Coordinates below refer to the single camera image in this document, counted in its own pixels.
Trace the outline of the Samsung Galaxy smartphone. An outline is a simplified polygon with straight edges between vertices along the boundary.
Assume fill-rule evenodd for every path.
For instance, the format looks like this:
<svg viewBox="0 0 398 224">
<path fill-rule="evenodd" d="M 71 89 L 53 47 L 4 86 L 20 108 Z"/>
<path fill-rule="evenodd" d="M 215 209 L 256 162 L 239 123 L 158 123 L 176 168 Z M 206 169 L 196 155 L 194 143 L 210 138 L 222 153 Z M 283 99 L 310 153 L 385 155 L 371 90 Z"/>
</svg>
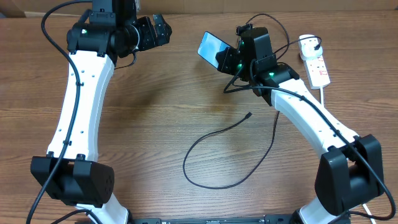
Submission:
<svg viewBox="0 0 398 224">
<path fill-rule="evenodd" d="M 217 59 L 216 56 L 218 53 L 224 52 L 229 48 L 231 48 L 229 44 L 223 42 L 211 32 L 205 31 L 200 42 L 200 46 L 197 50 L 197 54 L 206 60 L 210 65 L 214 66 L 215 68 L 219 68 L 221 59 Z"/>
</svg>

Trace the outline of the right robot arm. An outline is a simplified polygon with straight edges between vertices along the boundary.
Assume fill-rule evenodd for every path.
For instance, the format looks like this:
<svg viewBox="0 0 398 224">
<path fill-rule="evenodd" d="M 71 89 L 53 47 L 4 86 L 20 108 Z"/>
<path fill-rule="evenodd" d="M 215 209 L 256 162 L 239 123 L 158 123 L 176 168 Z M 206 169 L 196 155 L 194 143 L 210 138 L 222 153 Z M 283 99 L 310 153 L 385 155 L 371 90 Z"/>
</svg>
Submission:
<svg viewBox="0 0 398 224">
<path fill-rule="evenodd" d="M 198 54 L 222 73 L 243 81 L 267 104 L 284 114 L 319 156 L 315 198 L 295 211 L 292 223 L 349 223 L 356 207 L 386 191 L 379 141 L 359 136 L 317 101 L 298 73 L 280 62 L 265 27 L 236 30 L 232 47 L 206 32 Z"/>
</svg>

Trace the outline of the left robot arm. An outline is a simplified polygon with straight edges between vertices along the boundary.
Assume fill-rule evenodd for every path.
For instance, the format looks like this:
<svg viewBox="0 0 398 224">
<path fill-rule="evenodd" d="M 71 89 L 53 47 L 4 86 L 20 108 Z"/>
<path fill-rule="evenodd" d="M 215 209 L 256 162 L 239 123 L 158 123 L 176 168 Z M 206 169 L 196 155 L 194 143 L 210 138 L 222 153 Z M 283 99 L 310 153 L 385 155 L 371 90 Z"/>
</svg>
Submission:
<svg viewBox="0 0 398 224">
<path fill-rule="evenodd" d="M 104 96 L 119 58 L 167 44 L 171 27 L 160 14 L 137 17 L 135 1 L 93 1 L 67 32 L 68 83 L 57 130 L 30 171 L 47 194 L 93 223 L 132 223 L 114 195 L 114 170 L 98 162 Z"/>
</svg>

